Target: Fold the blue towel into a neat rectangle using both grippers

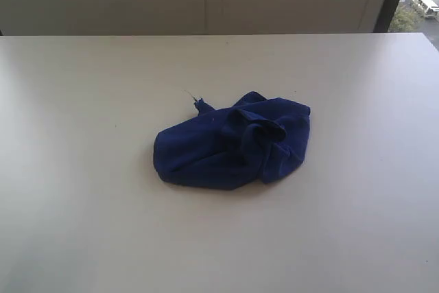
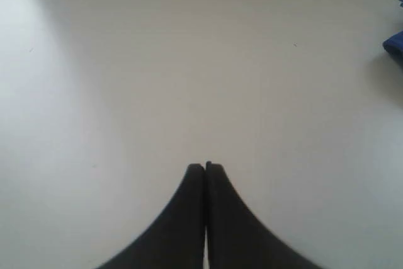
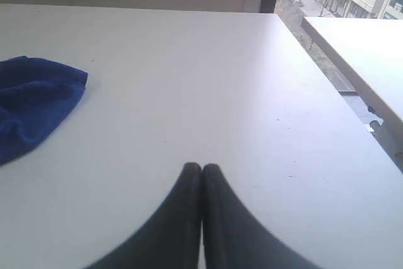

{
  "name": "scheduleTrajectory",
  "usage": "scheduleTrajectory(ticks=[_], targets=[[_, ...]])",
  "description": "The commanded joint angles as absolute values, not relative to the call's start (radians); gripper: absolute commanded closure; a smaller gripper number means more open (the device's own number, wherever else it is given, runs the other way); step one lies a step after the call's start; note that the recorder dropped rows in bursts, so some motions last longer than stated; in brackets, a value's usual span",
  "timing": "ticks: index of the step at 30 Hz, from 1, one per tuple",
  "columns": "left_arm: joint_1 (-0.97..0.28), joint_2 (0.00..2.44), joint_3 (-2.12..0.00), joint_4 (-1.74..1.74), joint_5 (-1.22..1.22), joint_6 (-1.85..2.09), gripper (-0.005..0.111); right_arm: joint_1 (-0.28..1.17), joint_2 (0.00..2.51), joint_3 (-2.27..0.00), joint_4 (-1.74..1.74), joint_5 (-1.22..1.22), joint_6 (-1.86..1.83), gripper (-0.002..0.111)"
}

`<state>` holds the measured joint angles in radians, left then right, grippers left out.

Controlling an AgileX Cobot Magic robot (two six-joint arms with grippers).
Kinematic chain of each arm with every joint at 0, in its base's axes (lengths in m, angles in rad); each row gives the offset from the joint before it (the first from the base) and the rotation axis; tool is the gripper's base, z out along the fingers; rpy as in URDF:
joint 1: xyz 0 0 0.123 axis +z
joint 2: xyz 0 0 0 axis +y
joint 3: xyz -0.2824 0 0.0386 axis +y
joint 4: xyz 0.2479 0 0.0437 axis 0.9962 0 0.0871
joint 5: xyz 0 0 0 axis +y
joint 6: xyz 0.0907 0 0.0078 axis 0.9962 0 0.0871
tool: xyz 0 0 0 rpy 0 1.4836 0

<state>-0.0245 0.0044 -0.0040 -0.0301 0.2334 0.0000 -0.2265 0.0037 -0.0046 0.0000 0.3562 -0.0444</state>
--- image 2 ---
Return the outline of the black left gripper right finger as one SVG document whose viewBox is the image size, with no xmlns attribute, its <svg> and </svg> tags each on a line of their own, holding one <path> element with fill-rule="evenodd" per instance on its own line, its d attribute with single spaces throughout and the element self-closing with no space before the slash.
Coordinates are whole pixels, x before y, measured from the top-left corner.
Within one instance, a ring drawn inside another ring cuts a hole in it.
<svg viewBox="0 0 403 269">
<path fill-rule="evenodd" d="M 314 268 L 249 210 L 224 167 L 205 168 L 205 215 L 210 268 Z"/>
</svg>

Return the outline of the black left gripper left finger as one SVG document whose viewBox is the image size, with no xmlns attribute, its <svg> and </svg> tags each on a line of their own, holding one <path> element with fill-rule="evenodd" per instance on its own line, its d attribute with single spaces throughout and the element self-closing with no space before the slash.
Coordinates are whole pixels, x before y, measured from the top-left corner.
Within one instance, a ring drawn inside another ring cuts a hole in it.
<svg viewBox="0 0 403 269">
<path fill-rule="evenodd" d="M 163 211 L 130 245 L 101 268 L 203 268 L 205 170 L 187 167 Z"/>
</svg>

